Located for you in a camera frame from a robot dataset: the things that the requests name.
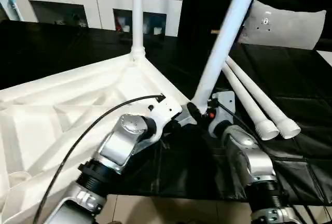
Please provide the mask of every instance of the black tablecloth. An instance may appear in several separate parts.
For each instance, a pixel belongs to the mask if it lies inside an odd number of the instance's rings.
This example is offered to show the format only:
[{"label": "black tablecloth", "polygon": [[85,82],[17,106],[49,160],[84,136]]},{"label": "black tablecloth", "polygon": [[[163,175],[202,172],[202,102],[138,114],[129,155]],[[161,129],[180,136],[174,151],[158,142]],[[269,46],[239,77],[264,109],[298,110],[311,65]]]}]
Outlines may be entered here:
[{"label": "black tablecloth", "polygon": [[[0,88],[130,52],[129,34],[4,21]],[[189,99],[209,55],[174,37],[145,36],[147,58]],[[294,203],[332,205],[332,68],[315,51],[234,45],[230,55],[301,127],[292,139],[261,142]],[[216,87],[231,89],[221,74]],[[251,124],[236,100],[237,115]],[[245,201],[220,141],[194,125],[135,155],[110,193]]]}]

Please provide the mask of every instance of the white bracket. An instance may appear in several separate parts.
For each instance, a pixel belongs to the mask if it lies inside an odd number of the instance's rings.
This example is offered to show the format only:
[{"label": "white bracket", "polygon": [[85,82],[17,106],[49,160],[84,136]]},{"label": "white bracket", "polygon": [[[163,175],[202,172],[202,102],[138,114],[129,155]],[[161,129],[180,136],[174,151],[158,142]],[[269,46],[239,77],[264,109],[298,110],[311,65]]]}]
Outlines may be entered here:
[{"label": "white bracket", "polygon": [[[229,109],[232,113],[235,113],[235,94],[233,91],[214,93],[212,94],[212,98],[218,99],[218,101],[222,103],[227,109]],[[228,120],[232,124],[234,123],[233,116],[219,106],[216,108],[216,115],[209,125],[209,133],[212,137],[216,137],[213,131],[216,126],[224,120]]]}]

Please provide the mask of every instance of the white pipe end cap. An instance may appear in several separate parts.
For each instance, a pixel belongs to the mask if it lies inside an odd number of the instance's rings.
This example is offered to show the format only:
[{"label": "white pipe end cap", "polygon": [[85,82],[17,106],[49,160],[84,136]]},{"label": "white pipe end cap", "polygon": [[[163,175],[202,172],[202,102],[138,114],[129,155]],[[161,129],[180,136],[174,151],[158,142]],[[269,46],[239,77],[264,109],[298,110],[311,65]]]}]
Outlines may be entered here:
[{"label": "white pipe end cap", "polygon": [[274,123],[267,119],[258,124],[256,124],[256,132],[262,140],[270,140],[277,137],[279,130],[274,125]]},{"label": "white pipe end cap", "polygon": [[276,127],[279,129],[280,134],[284,139],[295,137],[301,132],[301,128],[295,123],[293,119],[284,119],[279,122]]}]

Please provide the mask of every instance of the cable connector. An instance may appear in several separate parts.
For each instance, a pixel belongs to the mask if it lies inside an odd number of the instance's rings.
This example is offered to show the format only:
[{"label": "cable connector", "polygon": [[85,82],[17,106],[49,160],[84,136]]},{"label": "cable connector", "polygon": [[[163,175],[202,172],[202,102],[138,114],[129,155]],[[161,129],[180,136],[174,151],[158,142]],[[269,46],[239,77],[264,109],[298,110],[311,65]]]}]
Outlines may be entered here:
[{"label": "cable connector", "polygon": [[163,95],[162,93],[157,97],[158,103],[162,102],[164,99],[166,99],[166,96]]},{"label": "cable connector", "polygon": [[216,109],[217,107],[220,106],[220,102],[218,101],[218,98],[214,98],[207,102],[207,106]]}]

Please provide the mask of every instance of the tiled floor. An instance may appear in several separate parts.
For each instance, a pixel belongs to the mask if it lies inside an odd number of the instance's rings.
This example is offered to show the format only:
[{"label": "tiled floor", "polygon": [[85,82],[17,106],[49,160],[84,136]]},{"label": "tiled floor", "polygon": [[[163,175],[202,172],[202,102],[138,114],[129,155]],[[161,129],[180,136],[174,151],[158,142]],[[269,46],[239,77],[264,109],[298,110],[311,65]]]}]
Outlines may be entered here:
[{"label": "tiled floor", "polygon": [[248,204],[187,199],[111,195],[97,222],[123,224],[249,224]]}]

